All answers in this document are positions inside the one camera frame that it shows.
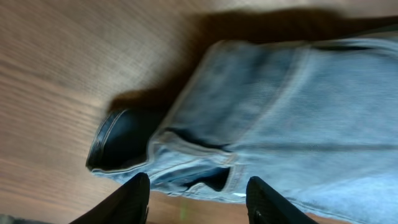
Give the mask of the light blue denim jeans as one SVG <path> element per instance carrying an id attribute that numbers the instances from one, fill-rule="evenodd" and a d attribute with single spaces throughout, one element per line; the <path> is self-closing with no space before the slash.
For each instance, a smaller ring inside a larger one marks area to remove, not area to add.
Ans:
<path id="1" fill-rule="evenodd" d="M 227 203 L 257 176 L 303 212 L 396 223 L 397 38 L 216 44 L 167 114 L 109 114 L 86 165 Z"/>

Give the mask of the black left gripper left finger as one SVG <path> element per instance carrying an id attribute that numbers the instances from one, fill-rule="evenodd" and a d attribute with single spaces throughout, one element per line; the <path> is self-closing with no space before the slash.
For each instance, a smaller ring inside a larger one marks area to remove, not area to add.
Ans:
<path id="1" fill-rule="evenodd" d="M 140 172 L 71 224 L 145 224 L 150 180 Z"/>

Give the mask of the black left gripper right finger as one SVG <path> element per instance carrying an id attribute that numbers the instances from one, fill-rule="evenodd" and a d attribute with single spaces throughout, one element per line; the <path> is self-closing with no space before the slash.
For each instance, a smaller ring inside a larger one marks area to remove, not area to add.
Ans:
<path id="1" fill-rule="evenodd" d="M 317 224 L 257 176 L 246 186 L 246 207 L 250 224 Z"/>

